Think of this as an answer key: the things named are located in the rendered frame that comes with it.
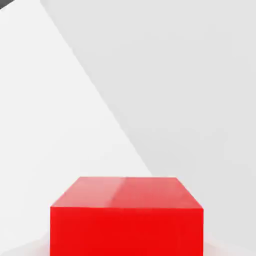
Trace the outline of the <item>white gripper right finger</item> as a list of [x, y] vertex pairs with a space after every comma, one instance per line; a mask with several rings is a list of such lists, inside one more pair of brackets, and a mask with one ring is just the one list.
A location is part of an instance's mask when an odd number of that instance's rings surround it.
[[239, 252], [205, 241], [203, 256], [240, 256]]

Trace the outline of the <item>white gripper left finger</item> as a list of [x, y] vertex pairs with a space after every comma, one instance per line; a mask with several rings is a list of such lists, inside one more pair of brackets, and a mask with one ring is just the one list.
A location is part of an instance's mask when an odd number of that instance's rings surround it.
[[50, 232], [40, 235], [20, 232], [14, 247], [4, 250], [0, 256], [50, 256]]

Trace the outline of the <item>small red cube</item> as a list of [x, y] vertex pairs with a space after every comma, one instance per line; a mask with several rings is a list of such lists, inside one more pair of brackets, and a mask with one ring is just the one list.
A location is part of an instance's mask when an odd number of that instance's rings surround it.
[[175, 177], [80, 177], [50, 208], [49, 254], [203, 256], [204, 210]]

